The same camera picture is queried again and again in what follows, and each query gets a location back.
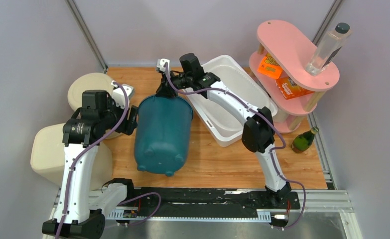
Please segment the metal pole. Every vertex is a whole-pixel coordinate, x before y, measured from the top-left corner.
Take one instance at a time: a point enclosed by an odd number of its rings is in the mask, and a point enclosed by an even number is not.
[[[95,43],[95,40],[93,39],[85,21],[83,21],[82,15],[80,14],[79,9],[77,8],[75,1],[74,0],[65,0],[65,1],[66,1],[67,5],[69,6],[70,11],[72,12],[72,14],[73,14],[77,24],[79,25],[83,35],[85,36],[86,41],[88,42],[89,46],[91,47],[92,52],[95,54],[95,57],[97,58],[99,64],[103,68],[104,73],[106,73],[108,66],[105,63],[105,61],[100,53],[100,50],[98,49],[98,47]]]
[[[333,5],[331,6],[330,10],[328,11],[327,15],[324,18],[324,21],[322,22],[321,26],[318,29],[318,32],[316,33],[315,37],[313,38],[312,42],[316,45],[322,38],[322,36],[325,34],[325,31],[328,28],[328,25],[331,23],[331,20],[335,17],[338,10],[340,9],[341,4],[344,2],[344,0],[335,0],[333,2]]]

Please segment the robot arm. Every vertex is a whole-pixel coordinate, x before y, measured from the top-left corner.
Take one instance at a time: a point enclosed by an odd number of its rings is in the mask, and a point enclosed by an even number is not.
[[[133,87],[123,85],[128,98],[133,96]],[[67,238],[101,237],[104,230],[105,216],[117,204],[129,195],[133,184],[129,179],[114,179],[108,182],[105,192],[89,205],[89,189],[92,167],[98,145],[82,155],[79,163],[69,175],[70,167],[75,158],[90,144],[101,138],[107,129],[111,129],[119,121],[125,109],[124,93],[120,88],[114,89],[112,95],[106,91],[85,91],[82,94],[82,107],[76,110],[72,118],[63,126],[63,143],[65,144],[65,165],[62,189],[70,184],[70,190],[61,190],[60,199],[53,219],[44,222],[42,232],[55,235],[60,221],[63,219],[60,235]],[[137,107],[132,106],[125,120],[116,129],[127,135],[136,128]],[[65,204],[67,213],[63,217]]]
[[[225,90],[226,92],[233,93],[226,87],[226,85],[224,85],[222,81],[213,83],[211,85],[211,88],[219,88]],[[207,91],[207,97],[211,101],[219,104],[221,107],[227,110],[240,122],[241,125],[245,125],[248,119],[256,116],[254,113],[248,111],[245,106],[243,106],[239,101],[234,99],[229,94],[224,94],[223,92],[219,91]],[[248,102],[245,102],[245,104],[252,109],[258,109],[258,107],[255,107]],[[275,171],[274,166],[272,164],[270,149],[272,149],[273,147],[275,147],[274,143],[270,143],[265,148],[264,152],[256,151],[255,156],[260,162],[262,172],[265,176],[265,184],[267,188],[274,192],[277,192],[284,188],[286,182],[277,175],[277,172]],[[273,151],[272,153],[274,154],[274,158],[277,159],[275,152]],[[276,165],[278,170],[281,172],[278,160],[276,160]]]
[[[165,72],[165,64],[169,65],[169,62],[167,59],[160,59],[157,62],[156,69],[162,74],[161,84],[156,93],[160,97],[177,96],[176,91],[169,85]],[[277,202],[280,202],[290,193],[291,187],[290,183],[284,181],[279,176],[279,173],[276,172],[271,159],[271,149],[275,147],[274,131],[261,117],[249,111],[249,109],[258,111],[272,123],[270,110],[266,107],[258,108],[251,105],[229,90],[218,76],[211,72],[205,73],[198,58],[193,53],[180,57],[180,63],[183,68],[182,73],[178,73],[176,76],[174,72],[170,72],[172,84],[179,90],[192,88],[193,91],[199,91],[201,89],[211,88],[211,90],[200,91],[198,94],[219,104],[244,126],[242,142],[258,158],[265,176],[266,188],[268,189],[269,195]],[[236,100],[232,95],[241,99],[246,106]],[[280,175],[282,175],[275,151],[272,151],[272,154],[276,167]]]

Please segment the white plastic tray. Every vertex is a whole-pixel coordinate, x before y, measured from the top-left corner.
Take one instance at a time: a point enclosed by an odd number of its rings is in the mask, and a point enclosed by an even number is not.
[[[231,91],[245,101],[258,108],[268,107],[273,117],[277,114],[275,103],[232,57],[222,55],[202,67],[205,72],[220,77]],[[227,147],[242,138],[243,126],[221,106],[198,94],[188,95],[187,98],[219,146]]]

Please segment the water bottle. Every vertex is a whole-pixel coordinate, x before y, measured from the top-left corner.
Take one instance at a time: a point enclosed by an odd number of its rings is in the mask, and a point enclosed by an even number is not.
[[[344,22],[337,24],[334,30],[328,31],[319,42],[305,70],[313,76],[325,70],[351,34],[350,26]]]

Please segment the gray wall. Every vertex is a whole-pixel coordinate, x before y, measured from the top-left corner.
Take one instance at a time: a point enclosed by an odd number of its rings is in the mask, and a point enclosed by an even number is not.
[[[43,127],[65,122],[67,90],[100,71],[65,1],[0,2],[0,239],[37,239],[58,187],[35,174]]]
[[[341,21],[353,34],[334,60],[340,82],[315,112],[364,238],[390,238],[390,2],[347,0]]]
[[[76,0],[109,65],[155,65],[194,52],[206,62],[230,55],[241,65],[270,19],[292,22],[312,39],[333,0]]]

